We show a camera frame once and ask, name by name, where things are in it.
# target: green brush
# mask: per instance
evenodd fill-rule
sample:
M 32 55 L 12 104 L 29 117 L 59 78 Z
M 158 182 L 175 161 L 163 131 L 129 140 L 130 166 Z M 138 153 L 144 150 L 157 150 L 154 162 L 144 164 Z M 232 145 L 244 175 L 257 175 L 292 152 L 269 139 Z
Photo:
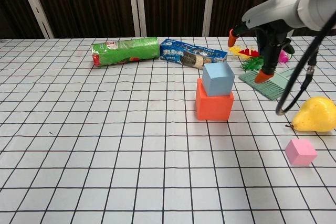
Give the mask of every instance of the green brush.
M 254 82 L 256 76 L 259 73 L 256 70 L 242 74 L 241 76 L 239 76 L 239 79 L 250 85 L 259 93 L 267 97 L 269 100 L 275 100 L 279 98 L 284 92 L 288 82 L 288 77 L 291 76 L 293 71 L 294 68 L 287 69 L 281 73 L 275 72 L 272 78 L 260 84 Z

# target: yellow pear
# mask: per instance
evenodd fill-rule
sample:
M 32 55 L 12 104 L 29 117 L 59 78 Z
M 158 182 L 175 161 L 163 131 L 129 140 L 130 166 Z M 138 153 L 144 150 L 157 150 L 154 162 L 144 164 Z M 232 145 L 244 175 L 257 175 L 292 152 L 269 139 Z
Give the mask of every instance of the yellow pear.
M 311 97 L 295 115 L 292 125 L 297 131 L 331 131 L 336 128 L 336 105 L 326 97 Z

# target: foam block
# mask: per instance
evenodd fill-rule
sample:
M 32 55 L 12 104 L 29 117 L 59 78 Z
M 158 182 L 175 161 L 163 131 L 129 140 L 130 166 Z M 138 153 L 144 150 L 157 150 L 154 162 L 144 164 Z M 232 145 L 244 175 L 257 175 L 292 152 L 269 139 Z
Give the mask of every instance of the foam block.
M 309 165 L 317 157 L 314 146 L 307 139 L 292 139 L 285 151 L 292 165 Z
M 227 121 L 233 105 L 233 93 L 215 97 L 207 96 L 202 80 L 197 80 L 196 110 L 198 120 Z
M 202 82 L 208 97 L 229 95 L 235 80 L 235 74 L 225 62 L 205 64 Z

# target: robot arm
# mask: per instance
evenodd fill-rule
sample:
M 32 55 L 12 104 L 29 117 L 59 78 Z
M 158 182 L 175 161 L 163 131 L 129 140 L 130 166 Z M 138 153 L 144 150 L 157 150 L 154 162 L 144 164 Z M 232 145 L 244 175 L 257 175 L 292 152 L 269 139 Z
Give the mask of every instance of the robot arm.
M 274 75 L 282 49 L 294 53 L 288 32 L 301 27 L 319 31 L 335 10 L 336 0 L 268 0 L 243 15 L 242 23 L 230 31 L 228 46 L 246 31 L 256 31 L 264 65 L 255 82 L 262 83 Z

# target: green cylinder package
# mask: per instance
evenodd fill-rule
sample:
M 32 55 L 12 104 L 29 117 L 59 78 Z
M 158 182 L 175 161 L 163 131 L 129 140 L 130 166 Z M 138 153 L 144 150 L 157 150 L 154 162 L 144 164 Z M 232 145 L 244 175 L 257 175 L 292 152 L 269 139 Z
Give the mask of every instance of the green cylinder package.
M 96 66 L 153 59 L 159 55 L 160 45 L 156 37 L 92 44 L 93 63 Z

